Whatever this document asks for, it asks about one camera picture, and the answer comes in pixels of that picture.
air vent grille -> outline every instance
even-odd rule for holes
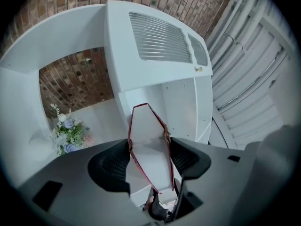
[[[181,29],[150,16],[129,13],[139,57],[192,63]]]
[[[194,56],[197,59],[197,64],[207,66],[208,65],[208,59],[207,59],[207,55],[206,55],[206,52],[205,52],[203,46],[201,45],[201,43],[197,39],[195,39],[191,35],[188,35],[188,37],[191,41],[191,45],[192,45],[192,48],[194,50]]]

white wall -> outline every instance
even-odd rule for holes
[[[122,122],[115,99],[72,112],[72,117],[80,117],[90,127],[94,145],[127,138],[127,130]]]
[[[36,119],[39,95],[31,90],[36,74],[21,74],[0,68],[0,157],[12,186],[20,186],[27,178],[55,158],[33,159],[29,142],[43,138]]]

metal pipe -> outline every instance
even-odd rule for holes
[[[233,11],[231,12],[227,22],[225,23],[225,25],[222,28],[222,31],[219,33],[219,35],[217,36],[217,38],[214,40],[214,43],[212,44],[212,46],[209,49],[209,54],[212,53],[213,49],[215,48],[215,46],[217,45],[218,41],[221,39],[221,37],[223,36],[223,34],[225,33],[226,29],[228,28],[229,24],[231,23],[234,15],[236,14],[240,4],[242,3],[243,0],[238,0],[237,4],[235,5]]]
[[[241,11],[241,13],[240,13],[237,21],[235,22],[235,25],[233,26],[233,28],[231,29],[230,33],[228,34],[225,42],[219,48],[219,50],[217,51],[217,53],[213,56],[213,58],[211,60],[211,64],[213,64],[213,66],[222,57],[222,55],[225,53],[225,51],[229,48],[230,44],[236,38],[236,35],[240,31],[240,29],[243,26],[246,18],[248,17],[250,11],[252,10],[252,7],[253,7],[254,3],[255,3],[255,0],[247,0],[244,9]]]
[[[267,6],[268,0],[260,0],[261,3],[259,5],[258,12],[255,14],[253,20],[251,21],[247,31],[243,35],[243,37],[238,41],[238,43],[235,45],[233,51],[231,54],[226,58],[226,60],[220,65],[220,67],[213,73],[212,80],[216,80],[225,70],[226,68],[232,63],[232,61],[235,59],[235,57],[240,53],[241,50],[243,50],[244,46],[252,36],[253,32],[255,31],[258,23],[260,22],[265,8]]]

white flower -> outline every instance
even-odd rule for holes
[[[59,120],[60,122],[64,122],[66,119],[67,119],[67,117],[66,117],[66,115],[64,115],[64,114],[60,114],[60,115],[58,116],[58,120]]]
[[[75,118],[74,125],[77,126],[78,124],[81,124],[83,121],[80,118]]]

